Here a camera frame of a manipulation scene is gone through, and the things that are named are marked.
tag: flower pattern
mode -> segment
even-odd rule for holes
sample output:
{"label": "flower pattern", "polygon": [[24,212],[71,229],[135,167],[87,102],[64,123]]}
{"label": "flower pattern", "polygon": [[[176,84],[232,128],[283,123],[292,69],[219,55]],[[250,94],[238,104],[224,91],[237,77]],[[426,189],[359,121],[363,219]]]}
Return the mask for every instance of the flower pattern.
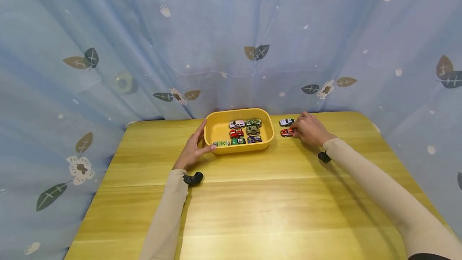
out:
{"label": "flower pattern", "polygon": [[76,156],[70,156],[66,160],[69,163],[69,171],[74,176],[74,185],[81,185],[95,175],[95,171],[91,169],[91,163],[86,157],[83,156],[79,159]]}
{"label": "flower pattern", "polygon": [[174,99],[176,99],[176,101],[180,104],[184,106],[188,104],[188,102],[186,102],[186,100],[183,99],[183,96],[177,89],[170,89],[170,93],[174,96]]}
{"label": "flower pattern", "polygon": [[321,89],[317,92],[317,96],[324,100],[326,99],[326,96],[334,90],[334,80],[328,81],[322,86]]}

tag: toy car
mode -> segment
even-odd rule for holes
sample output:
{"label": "toy car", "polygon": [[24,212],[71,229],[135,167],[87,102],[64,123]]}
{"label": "toy car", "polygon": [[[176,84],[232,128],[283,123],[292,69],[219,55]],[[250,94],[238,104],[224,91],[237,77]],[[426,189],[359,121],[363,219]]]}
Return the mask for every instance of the toy car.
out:
{"label": "toy car", "polygon": [[279,121],[280,126],[291,126],[293,123],[295,123],[293,118],[284,118]]}
{"label": "toy car", "polygon": [[248,136],[259,135],[259,128],[258,126],[248,126],[245,128],[245,132]]}
{"label": "toy car", "polygon": [[242,129],[230,131],[230,138],[243,138],[243,137],[244,137],[244,132],[242,131]]}
{"label": "toy car", "polygon": [[253,144],[254,142],[262,142],[261,136],[249,136],[247,138],[247,143]]}
{"label": "toy car", "polygon": [[245,144],[245,139],[244,138],[234,138],[231,140],[231,145],[237,145],[237,144]]}
{"label": "toy car", "polygon": [[258,126],[259,128],[261,128],[261,119],[251,118],[250,120],[246,120],[245,126]]}
{"label": "toy car", "polygon": [[244,126],[245,122],[243,120],[235,120],[230,122],[230,129],[243,128]]}
{"label": "toy car", "polygon": [[221,141],[221,142],[214,142],[213,145],[216,145],[217,147],[224,147],[224,146],[230,146],[229,141]]}
{"label": "toy car", "polygon": [[281,130],[281,136],[284,138],[287,138],[288,136],[294,136],[294,130],[293,129],[283,129]]}

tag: wood grain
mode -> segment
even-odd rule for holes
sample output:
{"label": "wood grain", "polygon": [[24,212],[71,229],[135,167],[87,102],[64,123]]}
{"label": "wood grain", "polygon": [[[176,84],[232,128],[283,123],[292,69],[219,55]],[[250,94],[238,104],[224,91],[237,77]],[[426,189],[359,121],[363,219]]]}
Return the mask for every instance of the wood grain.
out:
{"label": "wood grain", "polygon": [[[207,154],[195,169],[176,259],[404,259],[401,237],[348,175],[318,150],[276,137],[263,151]],[[440,220],[371,122],[359,113],[316,116],[387,172]],[[72,259],[137,259],[167,174],[201,120],[130,126],[69,252]]]}

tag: yellow plastic tray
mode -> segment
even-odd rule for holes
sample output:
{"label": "yellow plastic tray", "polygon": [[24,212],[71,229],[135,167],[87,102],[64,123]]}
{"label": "yellow plastic tray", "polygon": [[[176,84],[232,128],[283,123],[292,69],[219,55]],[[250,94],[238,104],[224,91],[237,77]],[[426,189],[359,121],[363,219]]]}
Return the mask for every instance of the yellow plastic tray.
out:
{"label": "yellow plastic tray", "polygon": [[[207,124],[204,128],[204,139],[206,144],[211,145],[219,141],[231,142],[231,129],[229,128],[229,123],[234,120],[249,120],[250,118],[261,119],[260,136],[262,142],[217,147],[213,152],[215,154],[228,154],[263,150],[267,148],[274,138],[274,128],[271,123],[270,115],[261,108],[237,109],[209,114],[209,116],[207,116]],[[242,128],[242,131],[244,132],[245,142],[247,143],[247,138],[249,136],[245,132],[245,127]]]}

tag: black wrist strap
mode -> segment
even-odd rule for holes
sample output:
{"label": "black wrist strap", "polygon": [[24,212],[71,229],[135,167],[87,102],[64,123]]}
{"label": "black wrist strap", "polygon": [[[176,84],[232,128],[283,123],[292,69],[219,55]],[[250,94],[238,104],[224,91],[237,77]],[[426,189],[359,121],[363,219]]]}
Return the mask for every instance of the black wrist strap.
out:
{"label": "black wrist strap", "polygon": [[322,160],[325,164],[332,160],[325,152],[320,152],[318,154],[318,159]]}
{"label": "black wrist strap", "polygon": [[183,176],[183,181],[189,185],[189,187],[197,186],[201,183],[202,179],[204,178],[204,174],[201,172],[196,172],[194,176]]}

